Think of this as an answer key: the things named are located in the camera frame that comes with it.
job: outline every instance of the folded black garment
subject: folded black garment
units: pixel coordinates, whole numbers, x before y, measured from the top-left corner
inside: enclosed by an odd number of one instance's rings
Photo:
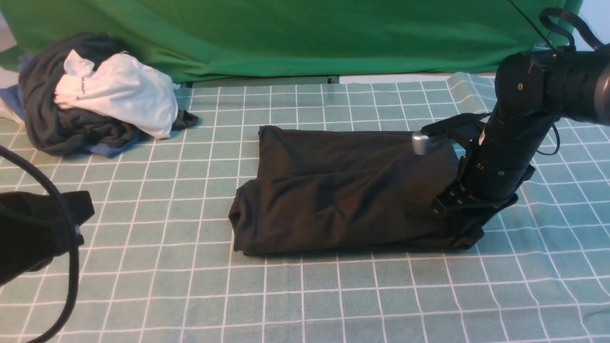
[[[472,247],[482,230],[447,236],[447,223],[430,207],[456,177],[453,147],[419,156],[411,137],[260,127],[257,178],[237,189],[229,211],[234,250]]]

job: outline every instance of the clothing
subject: clothing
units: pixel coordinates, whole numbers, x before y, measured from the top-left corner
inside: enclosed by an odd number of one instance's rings
[[[55,104],[63,61],[72,50],[98,66],[123,49],[107,35],[82,33],[37,54],[19,75],[27,136],[36,149],[50,155],[76,153],[98,143],[121,148],[140,134],[134,125],[86,109],[62,111]]]
[[[25,110],[19,99],[17,85],[0,89],[0,118],[24,124]]]
[[[94,63],[72,50],[55,89],[63,110],[81,108],[130,123],[157,139],[170,137],[178,117],[171,78],[121,52]]]
[[[472,247],[482,230],[445,237],[431,209],[456,177],[452,146],[419,156],[411,135],[260,127],[257,178],[237,189],[229,211],[234,250]]]
[[[79,190],[62,194],[76,225],[81,226],[94,214],[89,192]],[[27,192],[0,193],[0,286],[18,275],[44,268],[55,256],[68,252],[70,242],[49,195]],[[84,244],[78,228],[78,244]]]

